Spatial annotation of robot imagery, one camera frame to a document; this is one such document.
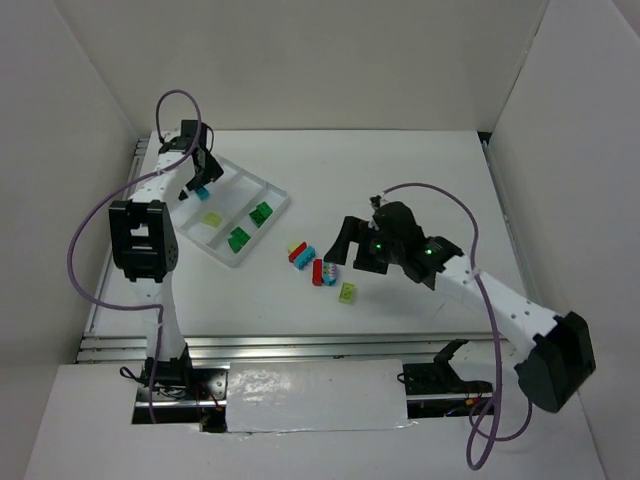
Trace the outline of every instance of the gray wall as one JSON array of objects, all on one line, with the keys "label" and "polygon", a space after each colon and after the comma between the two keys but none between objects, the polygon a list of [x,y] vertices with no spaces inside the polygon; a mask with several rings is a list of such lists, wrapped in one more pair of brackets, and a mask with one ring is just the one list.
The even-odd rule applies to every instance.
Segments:
[{"label": "gray wall", "polygon": [[491,140],[540,298],[589,322],[580,392],[611,479],[637,478],[640,40],[610,1],[552,0]]},{"label": "gray wall", "polygon": [[178,86],[216,128],[488,130],[547,0],[55,3],[140,130]]},{"label": "gray wall", "polygon": [[[0,472],[22,478],[59,363],[72,361],[88,305],[72,290],[66,247],[103,192],[120,183],[132,130],[45,0],[0,15]],[[104,259],[104,217],[78,251],[92,288]]]}]

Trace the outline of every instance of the block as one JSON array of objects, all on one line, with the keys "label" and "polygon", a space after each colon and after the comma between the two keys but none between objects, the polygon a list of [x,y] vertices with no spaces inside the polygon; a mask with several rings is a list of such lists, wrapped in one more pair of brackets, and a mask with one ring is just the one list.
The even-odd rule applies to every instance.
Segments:
[{"label": "block", "polygon": [[249,217],[251,218],[253,224],[258,228],[260,228],[262,224],[267,220],[266,217],[262,215],[258,210],[254,210],[253,212],[251,212],[249,214]]},{"label": "block", "polygon": [[251,235],[249,235],[247,232],[242,230],[242,228],[240,227],[236,227],[233,230],[231,230],[231,236],[233,238],[236,238],[242,244],[243,247],[247,244],[247,242],[251,238]]},{"label": "block", "polygon": [[340,289],[340,298],[338,301],[340,303],[353,303],[353,296],[356,293],[356,286],[353,283],[344,282],[342,284],[342,288]]},{"label": "block", "polygon": [[256,207],[256,210],[260,212],[260,214],[264,217],[265,220],[269,218],[273,213],[273,210],[271,209],[271,207],[267,202],[262,202],[260,205]]},{"label": "block", "polygon": [[242,250],[242,247],[244,247],[244,244],[236,237],[229,237],[227,242],[229,242],[229,246],[231,247],[231,250],[233,250],[233,253],[238,253]]},{"label": "block", "polygon": [[338,281],[338,267],[335,263],[323,263],[322,283],[328,287],[335,285]]},{"label": "block", "polygon": [[287,253],[291,255],[293,251],[301,245],[301,242],[293,242],[287,247]]},{"label": "block", "polygon": [[204,223],[205,225],[209,225],[210,227],[213,227],[213,228],[218,228],[218,226],[220,225],[220,222],[222,222],[222,217],[217,213],[213,213],[213,212],[207,213],[202,219],[202,223]]},{"label": "block", "polygon": [[307,266],[307,263],[309,263],[311,260],[315,258],[315,256],[316,256],[316,249],[313,247],[307,247],[293,261],[293,266],[296,267],[298,270],[302,270],[304,267]]},{"label": "block", "polygon": [[204,187],[196,188],[194,192],[196,192],[196,195],[198,195],[198,198],[203,202],[210,197],[209,190],[207,190]]},{"label": "block", "polygon": [[313,261],[313,275],[311,277],[311,283],[316,287],[322,286],[322,259],[316,258]]},{"label": "block", "polygon": [[300,245],[298,245],[298,248],[296,248],[293,252],[289,254],[289,262],[293,263],[294,260],[298,257],[298,255],[304,252],[306,248],[307,248],[307,242],[302,242]]}]

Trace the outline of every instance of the light green block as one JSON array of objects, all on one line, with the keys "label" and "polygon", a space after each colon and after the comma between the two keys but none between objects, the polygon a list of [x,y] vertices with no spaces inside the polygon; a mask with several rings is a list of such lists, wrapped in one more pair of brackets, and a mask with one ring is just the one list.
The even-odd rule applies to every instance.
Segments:
[{"label": "light green block", "polygon": [[207,213],[202,219],[202,223],[204,223],[205,225],[209,225],[210,227],[213,227],[213,228],[218,228],[218,226],[220,225],[220,222],[222,222],[222,217],[217,213],[213,213],[213,212]]},{"label": "light green block", "polygon": [[356,286],[353,283],[344,282],[342,284],[342,288],[340,289],[340,298],[338,301],[340,303],[353,303],[353,297],[356,293]]}]

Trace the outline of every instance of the purple cable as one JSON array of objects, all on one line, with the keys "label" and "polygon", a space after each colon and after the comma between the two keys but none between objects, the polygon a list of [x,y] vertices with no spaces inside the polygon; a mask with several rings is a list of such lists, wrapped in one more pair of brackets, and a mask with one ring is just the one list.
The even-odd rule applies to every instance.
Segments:
[{"label": "purple cable", "polygon": [[[476,268],[476,252],[478,248],[478,240],[480,237],[480,229],[478,228],[478,222],[475,216],[473,215],[473,213],[471,212],[471,210],[469,209],[469,207],[467,207],[462,202],[462,200],[460,200],[458,197],[456,197],[452,193],[449,193],[443,188],[437,187],[435,185],[430,185],[428,183],[417,183],[417,182],[401,183],[400,185],[396,185],[395,187],[391,187],[384,190],[383,193],[386,195],[387,193],[393,192],[395,190],[399,190],[401,188],[406,188],[406,187],[422,187],[422,188],[428,188],[430,190],[435,190],[436,192],[441,193],[442,195],[453,200],[455,203],[457,203],[460,206],[460,208],[462,208],[465,211],[465,213],[469,217],[469,220],[471,220],[471,224],[473,225],[473,240],[471,241],[471,251],[469,254],[469,260],[471,262],[471,270],[474,270]],[[489,458],[489,455],[491,454],[491,450],[493,449],[493,445],[495,444],[495,442],[513,440],[514,438],[518,437],[526,430],[526,428],[529,426],[529,422],[531,421],[533,405],[529,403],[529,414],[527,415],[527,420],[525,421],[524,425],[520,428],[520,430],[518,430],[518,432],[514,433],[513,435],[509,435],[508,437],[498,437],[498,427],[500,425],[500,414],[502,413],[502,350],[500,349],[500,332],[498,331],[496,315],[495,315],[495,312],[493,311],[493,306],[491,305],[491,300],[489,299],[489,294],[487,293],[487,289],[485,288],[484,283],[482,282],[482,278],[480,278],[480,275],[476,275],[475,279],[476,279],[476,283],[478,284],[478,288],[480,289],[480,294],[482,295],[482,299],[484,300],[484,304],[487,307],[487,313],[489,314],[489,322],[491,323],[491,334],[493,337],[494,354],[496,358],[495,391],[491,399],[485,403],[484,407],[480,411],[480,415],[478,415],[477,422],[474,423],[473,421],[471,421],[471,433],[469,434],[469,439],[467,441],[467,465],[469,465],[469,468],[471,470],[480,470],[483,467],[483,465],[486,463],[487,459]],[[480,427],[480,423],[482,423],[482,420],[484,420],[487,413],[491,409],[491,406],[494,407],[493,421],[491,422],[491,430],[487,435],[481,432],[479,430],[479,427]],[[480,436],[486,438],[487,444],[485,445],[484,450],[482,451],[482,455],[480,455],[480,458],[478,459],[478,461],[474,463],[473,459],[471,458],[471,453],[472,453],[471,450],[473,448],[473,441],[475,439],[476,434],[479,434]]]},{"label": "purple cable", "polygon": [[84,299],[90,301],[91,303],[94,303],[95,305],[98,305],[99,307],[108,308],[110,310],[119,310],[123,312],[139,312],[142,310],[152,310],[155,308],[158,309],[158,336],[156,341],[156,349],[153,356],[153,365],[151,367],[151,374],[149,375],[149,415],[153,423],[156,423],[156,417],[153,413],[152,394],[153,394],[153,385],[155,384],[155,379],[156,379],[156,370],[158,367],[158,357],[160,356],[160,351],[162,348],[162,315],[164,313],[164,307],[159,303],[150,304],[150,305],[117,305],[114,303],[103,302],[102,300],[95,298],[93,295],[87,292],[82,287],[82,285],[80,285],[80,283],[78,282],[78,279],[76,278],[76,274],[73,270],[73,253],[75,251],[76,244],[78,243],[78,239],[80,238],[80,235],[82,234],[83,230],[85,229],[89,221],[91,221],[91,219],[98,212],[98,210],[104,207],[109,200],[121,194],[122,192],[126,191],[131,186],[136,185],[137,183],[140,183],[144,180],[148,180],[149,178],[155,177],[156,175],[161,175],[164,172],[168,172],[170,170],[178,168],[191,156],[193,151],[198,146],[198,139],[200,138],[200,130],[202,128],[202,116],[200,114],[200,107],[198,106],[196,99],[193,98],[193,96],[189,92],[186,92],[181,89],[169,90],[158,99],[158,103],[156,104],[156,129],[158,130],[158,137],[160,138],[160,143],[164,143],[164,139],[160,135],[160,106],[162,105],[162,102],[164,102],[164,100],[167,97],[174,95],[176,93],[180,95],[184,95],[191,101],[191,103],[193,104],[193,107],[195,108],[196,116],[198,119],[198,127],[196,128],[196,134],[195,134],[195,137],[193,138],[193,142],[191,143],[191,146],[189,147],[189,150],[187,150],[187,152],[179,160],[177,160],[175,163],[172,163],[167,168],[161,171],[157,171],[157,172],[154,171],[154,172],[147,173],[138,178],[134,178],[133,180],[127,182],[125,185],[118,188],[117,190],[114,190],[113,192],[107,194],[107,196],[104,197],[102,200],[100,200],[96,204],[96,206],[93,207],[91,211],[86,215],[86,217],[82,219],[82,221],[80,222],[80,226],[78,226],[78,229],[73,234],[73,237],[71,237],[71,242],[69,243],[69,249],[67,250],[67,275],[69,275],[69,280],[71,280],[71,285],[73,285],[73,288],[75,288],[76,291]]}]

